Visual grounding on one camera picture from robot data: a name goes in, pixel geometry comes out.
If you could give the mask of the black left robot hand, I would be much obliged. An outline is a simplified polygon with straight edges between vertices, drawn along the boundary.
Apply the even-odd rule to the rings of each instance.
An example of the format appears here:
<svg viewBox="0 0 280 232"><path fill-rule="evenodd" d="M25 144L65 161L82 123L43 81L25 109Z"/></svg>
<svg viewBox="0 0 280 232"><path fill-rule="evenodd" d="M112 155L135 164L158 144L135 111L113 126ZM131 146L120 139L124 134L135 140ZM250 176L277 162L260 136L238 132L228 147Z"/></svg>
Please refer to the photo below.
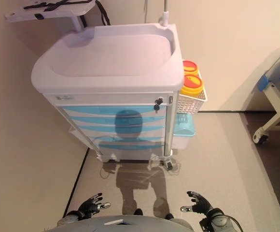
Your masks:
<svg viewBox="0 0 280 232"><path fill-rule="evenodd" d="M91 218L94 214L99 213L100 210L110 208L111 203L102 203L102 200L102 193L97 193L83 202L78 208L78 211L80 211L83 218Z"/></svg>

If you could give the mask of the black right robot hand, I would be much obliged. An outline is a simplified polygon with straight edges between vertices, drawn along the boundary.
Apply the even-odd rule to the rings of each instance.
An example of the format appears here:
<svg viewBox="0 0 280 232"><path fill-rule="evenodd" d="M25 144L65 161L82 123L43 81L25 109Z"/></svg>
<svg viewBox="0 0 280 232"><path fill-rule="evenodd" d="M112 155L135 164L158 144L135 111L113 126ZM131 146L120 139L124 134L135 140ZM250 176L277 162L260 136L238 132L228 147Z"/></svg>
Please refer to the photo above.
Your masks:
<svg viewBox="0 0 280 232"><path fill-rule="evenodd" d="M195 191L187 191L186 193L191 198L191 202L194 204L191 206L182 206L180 208L181 212L195 212L206 215L210 210L213 209L210 202L200 193Z"/></svg>

